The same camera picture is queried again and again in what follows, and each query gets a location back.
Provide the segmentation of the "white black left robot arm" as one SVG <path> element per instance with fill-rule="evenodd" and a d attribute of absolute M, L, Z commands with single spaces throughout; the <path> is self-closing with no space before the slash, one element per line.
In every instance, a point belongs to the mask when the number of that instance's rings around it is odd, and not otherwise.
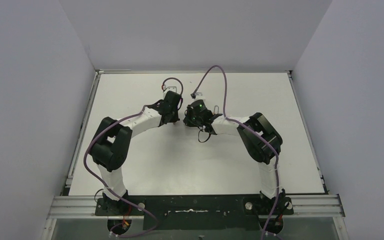
<path fill-rule="evenodd" d="M 136 114 L 119 120 L 109 116 L 102 119 L 84 156 L 91 156 L 99 169 L 99 174 L 96 174 L 85 167 L 103 184 L 102 199 L 108 208 L 124 213 L 130 205 L 122 165 L 127 159 L 132 138 L 147 130 L 178 122 L 178 105 L 182 101 L 181 94 L 167 90 L 162 99 L 144 105 Z"/>

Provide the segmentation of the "brass padlock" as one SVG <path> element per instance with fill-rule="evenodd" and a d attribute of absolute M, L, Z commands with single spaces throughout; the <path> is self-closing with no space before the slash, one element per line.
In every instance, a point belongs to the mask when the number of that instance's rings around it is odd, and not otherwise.
<path fill-rule="evenodd" d="M 213 108 L 213 113 L 214 114 L 219 114 L 220 113 L 220 108 L 218 105 L 215 105 L 214 108 Z"/>

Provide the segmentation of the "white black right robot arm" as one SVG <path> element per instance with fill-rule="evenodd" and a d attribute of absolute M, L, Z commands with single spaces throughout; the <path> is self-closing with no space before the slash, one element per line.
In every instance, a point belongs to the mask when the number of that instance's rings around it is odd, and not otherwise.
<path fill-rule="evenodd" d="M 257 162 L 260 176 L 260 203 L 254 204 L 260 214 L 292 215 L 292 201 L 280 184 L 278 161 L 283 139 L 260 112 L 248 117 L 225 117 L 209 110 L 198 99 L 186 107 L 183 120 L 187 127 L 196 127 L 209 135 L 240 137 L 250 157 Z"/>

